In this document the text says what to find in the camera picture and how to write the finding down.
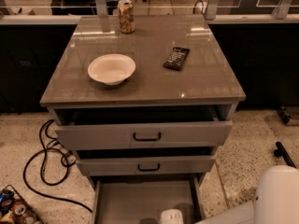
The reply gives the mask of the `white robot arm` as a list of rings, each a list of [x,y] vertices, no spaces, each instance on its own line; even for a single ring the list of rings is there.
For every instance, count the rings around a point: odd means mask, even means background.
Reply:
[[[259,178],[253,201],[193,224],[299,224],[299,170],[269,168]]]

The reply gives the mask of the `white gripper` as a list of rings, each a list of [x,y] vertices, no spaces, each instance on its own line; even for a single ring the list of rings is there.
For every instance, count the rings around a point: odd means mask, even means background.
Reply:
[[[178,209],[164,210],[160,215],[159,224],[184,224],[181,211]]]

